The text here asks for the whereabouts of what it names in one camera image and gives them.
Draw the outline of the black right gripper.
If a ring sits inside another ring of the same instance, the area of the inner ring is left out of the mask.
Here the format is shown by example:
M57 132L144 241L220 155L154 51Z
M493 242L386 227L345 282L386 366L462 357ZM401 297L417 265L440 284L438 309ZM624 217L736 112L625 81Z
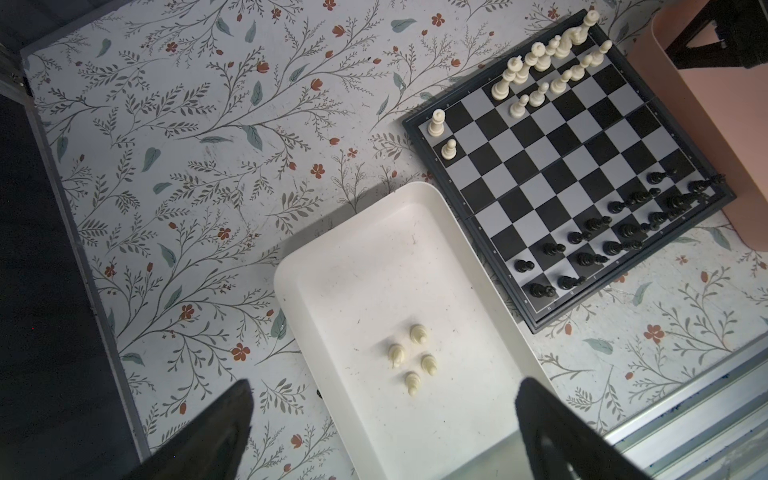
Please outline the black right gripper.
M709 24L715 42L688 44ZM767 63L767 7L764 0L709 1L665 50L677 69L743 67Z

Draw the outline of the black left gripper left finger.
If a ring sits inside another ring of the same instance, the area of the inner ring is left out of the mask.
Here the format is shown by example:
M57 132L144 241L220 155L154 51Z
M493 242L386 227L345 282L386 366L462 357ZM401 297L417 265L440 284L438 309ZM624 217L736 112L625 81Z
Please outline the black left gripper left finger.
M231 385L128 479L233 479L245 451L254 410L246 379Z

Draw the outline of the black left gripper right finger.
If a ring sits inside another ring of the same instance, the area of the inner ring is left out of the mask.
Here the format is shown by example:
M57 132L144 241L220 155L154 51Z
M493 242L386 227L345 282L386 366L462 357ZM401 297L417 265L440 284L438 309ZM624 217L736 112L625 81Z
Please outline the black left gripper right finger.
M521 382L515 407L534 478L648 477L536 379Z

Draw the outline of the black chess pawn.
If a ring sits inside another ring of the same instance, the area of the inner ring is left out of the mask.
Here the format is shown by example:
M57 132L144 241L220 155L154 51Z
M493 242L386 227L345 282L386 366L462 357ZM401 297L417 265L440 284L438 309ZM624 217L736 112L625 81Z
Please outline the black chess pawn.
M673 176L675 173L676 173L676 171L675 171L675 170L672 170L672 171L670 171L670 172L667 172L667 171L655 171L655 172L651 172L651 173L648 173L648 174L646 175L646 181L647 181L649 184L652 184L652 185L657 185L657 184L660 184L660 183L661 183L663 180L670 178L670 177L671 177L671 176Z

